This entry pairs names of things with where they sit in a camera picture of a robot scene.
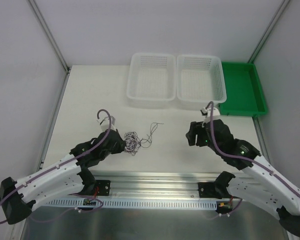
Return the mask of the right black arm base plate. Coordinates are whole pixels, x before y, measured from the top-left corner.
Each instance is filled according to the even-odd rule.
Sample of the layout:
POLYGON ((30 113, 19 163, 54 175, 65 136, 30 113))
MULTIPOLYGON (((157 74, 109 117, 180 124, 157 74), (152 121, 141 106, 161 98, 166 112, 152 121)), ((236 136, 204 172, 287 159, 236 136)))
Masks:
POLYGON ((215 184, 213 182, 198 182, 199 198, 216 198, 215 184))

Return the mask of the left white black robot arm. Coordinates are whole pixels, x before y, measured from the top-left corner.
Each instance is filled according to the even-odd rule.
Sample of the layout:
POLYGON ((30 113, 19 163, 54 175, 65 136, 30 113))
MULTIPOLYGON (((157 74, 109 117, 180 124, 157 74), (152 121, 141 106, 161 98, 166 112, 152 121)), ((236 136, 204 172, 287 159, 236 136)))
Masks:
POLYGON ((96 180, 89 168, 109 155, 122 153, 125 147, 119 132, 111 129, 77 144, 47 168, 18 180, 5 178, 0 184, 0 208, 5 215, 2 222, 19 223, 42 205, 66 195, 93 195, 96 180))

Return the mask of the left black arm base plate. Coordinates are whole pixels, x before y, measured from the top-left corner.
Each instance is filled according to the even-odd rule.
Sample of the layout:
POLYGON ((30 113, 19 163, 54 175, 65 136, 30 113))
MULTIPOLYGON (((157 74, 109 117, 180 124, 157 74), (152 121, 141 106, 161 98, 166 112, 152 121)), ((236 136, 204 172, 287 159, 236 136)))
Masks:
POLYGON ((94 184, 94 196, 109 196, 111 190, 111 181, 110 180, 96 180, 94 184))

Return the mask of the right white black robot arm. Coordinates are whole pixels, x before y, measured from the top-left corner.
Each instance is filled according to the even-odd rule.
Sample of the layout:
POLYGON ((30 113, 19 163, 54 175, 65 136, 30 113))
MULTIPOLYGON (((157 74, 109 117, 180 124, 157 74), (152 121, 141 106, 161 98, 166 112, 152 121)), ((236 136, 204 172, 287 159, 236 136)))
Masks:
POLYGON ((213 182, 212 197, 231 195, 243 199, 268 212, 286 231, 300 237, 300 188, 279 173, 258 149, 246 140, 234 138, 220 119, 192 121, 185 136, 189 146, 209 147, 228 165, 258 182, 258 186, 249 187, 234 174, 223 171, 213 182))

